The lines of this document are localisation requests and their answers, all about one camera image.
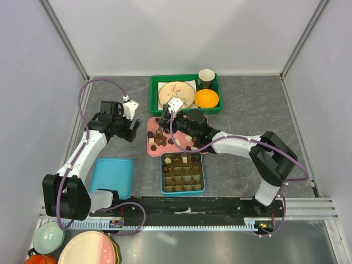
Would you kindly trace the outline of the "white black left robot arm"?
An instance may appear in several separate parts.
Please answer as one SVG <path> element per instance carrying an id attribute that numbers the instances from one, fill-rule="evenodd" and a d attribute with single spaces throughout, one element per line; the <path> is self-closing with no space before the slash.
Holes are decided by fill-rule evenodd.
<path id="1" fill-rule="evenodd" d="M 135 119 L 139 103 L 102 101 L 100 111 L 87 123 L 77 148 L 64 166 L 42 181 L 48 216 L 83 221 L 89 213 L 102 209 L 108 216 L 120 212 L 123 194 L 113 183 L 100 183 L 93 191 L 85 179 L 98 154 L 114 136 L 133 142 L 141 120 Z"/>

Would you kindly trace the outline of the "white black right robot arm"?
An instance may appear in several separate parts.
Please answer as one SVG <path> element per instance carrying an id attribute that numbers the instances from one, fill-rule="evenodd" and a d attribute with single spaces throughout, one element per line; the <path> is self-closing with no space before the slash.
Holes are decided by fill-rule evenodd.
<path id="1" fill-rule="evenodd" d="M 200 110 L 187 115 L 168 110 L 169 121 L 164 125 L 171 139 L 180 131 L 196 140 L 196 151 L 230 154 L 252 160 L 262 180 L 252 202 L 253 213 L 265 216 L 272 202 L 286 184 L 289 174 L 299 165 L 297 155 L 272 131 L 258 136 L 228 134 L 211 127 Z"/>

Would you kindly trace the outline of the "pink chocolate tray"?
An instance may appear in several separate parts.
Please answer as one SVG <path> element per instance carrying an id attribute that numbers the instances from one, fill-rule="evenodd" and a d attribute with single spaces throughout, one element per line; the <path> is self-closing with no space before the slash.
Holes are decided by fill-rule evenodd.
<path id="1" fill-rule="evenodd" d="M 159 157 L 164 153 L 179 152 L 180 149 L 173 143 L 171 136 L 158 125 L 159 117 L 152 117 L 147 122 L 147 153 L 151 157 Z M 195 139 L 190 136 L 175 131 L 174 139 L 180 147 L 185 150 L 197 150 Z"/>

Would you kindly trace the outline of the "metal tongs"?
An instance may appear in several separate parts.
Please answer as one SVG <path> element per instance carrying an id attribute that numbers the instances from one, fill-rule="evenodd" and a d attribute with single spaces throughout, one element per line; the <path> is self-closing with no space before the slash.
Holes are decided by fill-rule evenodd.
<path id="1" fill-rule="evenodd" d="M 157 124 L 162 127 L 166 134 L 170 134 L 171 112 L 168 103 L 163 105 L 162 114 Z"/>

